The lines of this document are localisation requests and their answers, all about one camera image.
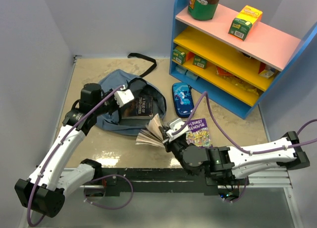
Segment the purple treehouse book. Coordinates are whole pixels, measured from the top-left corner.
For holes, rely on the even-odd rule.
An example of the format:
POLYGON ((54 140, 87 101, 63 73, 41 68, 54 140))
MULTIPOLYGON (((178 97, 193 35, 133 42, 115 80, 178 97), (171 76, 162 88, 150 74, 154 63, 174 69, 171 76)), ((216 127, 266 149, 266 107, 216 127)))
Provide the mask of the purple treehouse book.
POLYGON ((189 131, 186 134, 188 144, 194 144, 200 148, 212 147, 210 131, 205 118, 190 120, 189 131))

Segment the green treehouse book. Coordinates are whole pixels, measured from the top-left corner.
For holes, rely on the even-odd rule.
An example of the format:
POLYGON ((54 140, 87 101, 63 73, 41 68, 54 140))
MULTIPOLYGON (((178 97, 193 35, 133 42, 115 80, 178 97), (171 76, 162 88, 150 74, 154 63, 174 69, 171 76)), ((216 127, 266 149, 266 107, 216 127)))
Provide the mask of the green treehouse book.
POLYGON ((164 148, 162 129, 164 126, 159 114, 156 114, 146 125, 145 129, 141 129, 136 138, 136 145, 151 145, 164 148))

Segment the blue student backpack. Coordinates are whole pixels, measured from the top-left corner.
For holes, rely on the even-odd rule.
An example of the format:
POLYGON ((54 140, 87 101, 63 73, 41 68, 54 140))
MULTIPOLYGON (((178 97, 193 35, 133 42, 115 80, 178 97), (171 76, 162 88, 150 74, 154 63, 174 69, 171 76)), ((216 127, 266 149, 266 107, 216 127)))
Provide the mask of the blue student backpack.
MULTIPOLYGON (((153 117, 159 114, 163 119, 166 115, 167 105, 163 94, 153 84, 147 82, 144 77, 150 74, 157 66, 155 59, 139 53, 130 53, 128 57, 137 57, 153 63, 143 74, 135 75, 117 69, 102 79, 99 84, 104 91, 114 89, 120 85, 130 88, 137 96, 149 95, 153 97, 153 117)), ((137 136, 141 129, 145 129, 151 119, 122 119, 121 107, 119 110, 110 113, 104 113, 97 118, 96 127, 121 135, 137 136)))

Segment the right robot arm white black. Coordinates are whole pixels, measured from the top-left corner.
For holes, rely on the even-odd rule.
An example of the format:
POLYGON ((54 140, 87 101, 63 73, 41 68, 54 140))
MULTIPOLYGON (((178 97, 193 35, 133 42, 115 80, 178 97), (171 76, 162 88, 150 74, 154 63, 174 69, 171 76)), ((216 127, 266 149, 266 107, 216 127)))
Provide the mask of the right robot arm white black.
POLYGON ((294 131, 280 139, 241 150, 234 146, 199 148, 188 144, 186 136, 166 138, 163 145, 171 152, 189 175, 204 176, 207 185, 236 185, 247 183, 247 177, 267 169, 285 167, 299 170, 310 166, 307 154, 302 150, 294 131))

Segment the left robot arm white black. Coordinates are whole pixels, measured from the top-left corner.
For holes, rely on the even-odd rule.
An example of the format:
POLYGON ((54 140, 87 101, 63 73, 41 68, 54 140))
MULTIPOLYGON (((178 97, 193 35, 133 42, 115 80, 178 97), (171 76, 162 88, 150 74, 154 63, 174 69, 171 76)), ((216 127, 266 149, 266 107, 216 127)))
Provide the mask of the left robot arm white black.
POLYGON ((62 209, 66 198, 86 182, 98 184, 103 178, 101 164, 85 159, 63 176, 70 157, 97 123, 98 116, 122 106, 119 93, 125 86, 104 92, 97 83, 84 85, 80 99, 66 113, 56 140, 41 163, 27 179, 19 179, 14 190, 27 214, 37 212, 50 218, 62 209))

